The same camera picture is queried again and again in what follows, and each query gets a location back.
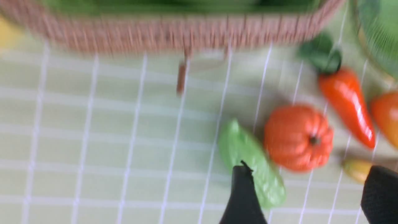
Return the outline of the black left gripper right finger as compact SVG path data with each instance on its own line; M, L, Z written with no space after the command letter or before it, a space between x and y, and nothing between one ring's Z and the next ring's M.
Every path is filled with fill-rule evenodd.
M397 173L379 165L372 166L364 182L360 205L370 224L397 224Z

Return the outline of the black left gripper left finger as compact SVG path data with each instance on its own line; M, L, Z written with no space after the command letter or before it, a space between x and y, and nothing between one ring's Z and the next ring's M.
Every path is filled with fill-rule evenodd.
M220 224L266 224L253 180L253 170L243 160L233 167L230 198Z

